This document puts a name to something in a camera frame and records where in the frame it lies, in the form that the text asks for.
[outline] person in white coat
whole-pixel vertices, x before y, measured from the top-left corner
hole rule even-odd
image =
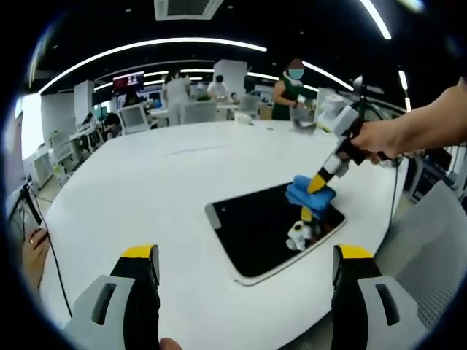
[[[170,126],[182,123],[182,108],[190,95],[190,78],[180,74],[179,69],[172,69],[162,86],[163,97],[167,103]]]

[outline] black ceiling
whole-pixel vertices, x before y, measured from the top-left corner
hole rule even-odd
[[[393,40],[384,40],[359,0],[225,0],[210,21],[157,22],[153,0],[96,0],[92,6],[72,7],[53,26],[37,69],[55,75],[80,61],[115,47],[150,39],[206,36],[267,47],[258,52],[219,44],[162,44],[140,47],[89,63],[56,82],[45,93],[73,88],[86,79],[132,66],[172,60],[247,61],[251,71],[279,75],[294,57],[302,58],[346,82],[365,74],[380,86],[386,99],[404,105],[398,80],[401,67],[409,80],[413,106],[435,98],[458,73],[444,35],[427,16],[416,15],[397,1],[373,0]],[[211,68],[207,63],[178,64],[182,68]],[[160,71],[170,65],[146,68]],[[39,90],[48,79],[36,79]],[[303,81],[316,87],[342,89],[328,78],[306,69]]]

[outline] monitor screen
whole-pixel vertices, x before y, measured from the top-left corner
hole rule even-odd
[[[122,95],[130,90],[140,91],[144,88],[144,72],[131,73],[115,77],[113,79],[113,92],[115,95]]]

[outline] human hand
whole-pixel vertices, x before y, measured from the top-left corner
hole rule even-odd
[[[377,164],[381,161],[378,152],[385,153],[389,158],[396,158],[403,152],[401,136],[397,120],[365,122],[360,134],[352,140],[352,143],[362,150],[371,152],[369,158],[373,164]]]
[[[295,176],[293,183],[287,186],[285,196],[292,204],[307,207],[314,217],[321,219],[326,213],[329,203],[336,197],[336,191],[324,186],[323,189],[309,194],[307,190],[310,182],[309,177]]]
[[[171,338],[162,338],[159,341],[161,350],[182,350],[178,343]]]
[[[35,230],[26,236],[23,243],[23,271],[33,288],[39,288],[44,272],[45,258],[49,250],[48,237],[39,244],[45,235],[47,235],[47,230],[44,228]]]

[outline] green shirt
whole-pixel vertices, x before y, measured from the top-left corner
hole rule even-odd
[[[303,86],[292,85],[289,79],[284,77],[284,74],[280,77],[280,81],[284,82],[285,90],[281,97],[291,101],[297,101],[298,95],[301,93]],[[290,106],[284,106],[281,104],[274,103],[272,109],[273,120],[290,120]]]

